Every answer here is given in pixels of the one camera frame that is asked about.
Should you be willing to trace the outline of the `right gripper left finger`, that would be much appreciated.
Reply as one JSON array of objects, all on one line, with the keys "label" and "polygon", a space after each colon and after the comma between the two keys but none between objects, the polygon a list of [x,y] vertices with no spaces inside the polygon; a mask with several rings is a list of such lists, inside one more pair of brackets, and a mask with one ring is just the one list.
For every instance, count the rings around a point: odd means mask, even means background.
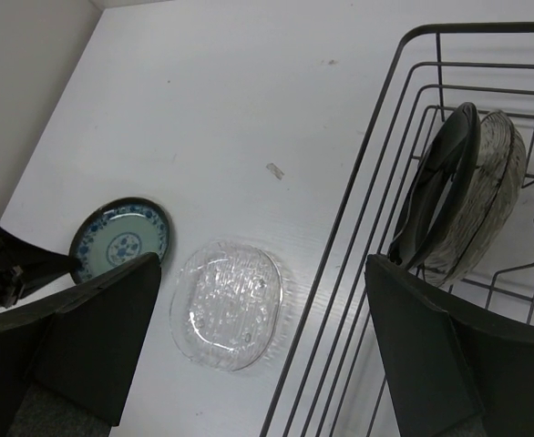
[{"label": "right gripper left finger", "polygon": [[0,313],[0,436],[108,436],[119,426],[159,294],[146,253]]}]

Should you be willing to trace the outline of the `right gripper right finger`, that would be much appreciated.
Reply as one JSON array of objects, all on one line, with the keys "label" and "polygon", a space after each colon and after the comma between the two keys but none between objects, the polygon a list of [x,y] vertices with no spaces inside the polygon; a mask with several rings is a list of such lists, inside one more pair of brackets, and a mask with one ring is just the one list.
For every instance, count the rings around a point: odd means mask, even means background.
[{"label": "right gripper right finger", "polygon": [[446,293],[382,255],[365,286],[403,436],[534,436],[534,326]]}]

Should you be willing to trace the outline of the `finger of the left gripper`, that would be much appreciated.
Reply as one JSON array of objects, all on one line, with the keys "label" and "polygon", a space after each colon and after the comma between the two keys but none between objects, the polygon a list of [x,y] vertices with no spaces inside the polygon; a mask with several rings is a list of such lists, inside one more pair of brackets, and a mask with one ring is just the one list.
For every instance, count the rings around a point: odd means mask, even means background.
[{"label": "finger of the left gripper", "polygon": [[14,306],[79,267],[78,259],[42,249],[0,227],[0,308]]}]

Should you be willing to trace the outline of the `blue patterned round plate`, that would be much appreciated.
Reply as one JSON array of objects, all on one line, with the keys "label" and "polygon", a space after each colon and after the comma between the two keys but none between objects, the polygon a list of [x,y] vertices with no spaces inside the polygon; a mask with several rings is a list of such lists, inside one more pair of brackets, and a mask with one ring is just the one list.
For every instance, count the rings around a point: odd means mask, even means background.
[{"label": "blue patterned round plate", "polygon": [[80,266],[71,278],[80,284],[150,252],[165,264],[172,243],[173,224],[166,209],[148,198],[115,199],[91,213],[77,230],[69,255]]}]

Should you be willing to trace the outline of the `black round plate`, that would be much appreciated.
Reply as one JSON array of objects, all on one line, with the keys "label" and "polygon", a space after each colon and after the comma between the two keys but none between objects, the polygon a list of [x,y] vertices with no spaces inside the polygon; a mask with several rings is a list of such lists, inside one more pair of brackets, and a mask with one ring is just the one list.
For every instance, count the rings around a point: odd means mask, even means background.
[{"label": "black round plate", "polygon": [[476,106],[458,106],[438,130],[406,194],[387,252],[397,266],[422,264],[445,240],[475,172],[480,142]]}]

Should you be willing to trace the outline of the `smoky glass square plate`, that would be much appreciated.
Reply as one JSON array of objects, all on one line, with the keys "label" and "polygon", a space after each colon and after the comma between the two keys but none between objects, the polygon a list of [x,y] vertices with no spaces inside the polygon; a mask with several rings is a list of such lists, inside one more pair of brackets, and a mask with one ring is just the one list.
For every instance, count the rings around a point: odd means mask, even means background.
[{"label": "smoky glass square plate", "polygon": [[466,277],[481,261],[514,209],[527,169],[524,140],[509,116],[481,120],[480,149],[462,207],[445,240],[423,263],[424,279],[442,287]]}]

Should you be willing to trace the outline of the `clear glass square plate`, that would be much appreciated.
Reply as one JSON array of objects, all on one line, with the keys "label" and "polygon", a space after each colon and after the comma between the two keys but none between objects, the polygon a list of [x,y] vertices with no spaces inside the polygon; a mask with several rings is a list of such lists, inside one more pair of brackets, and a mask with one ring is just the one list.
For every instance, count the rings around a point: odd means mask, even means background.
[{"label": "clear glass square plate", "polygon": [[169,309],[172,338],[189,361],[241,371],[269,348],[282,299],[282,274],[268,252],[214,241],[180,271]]}]

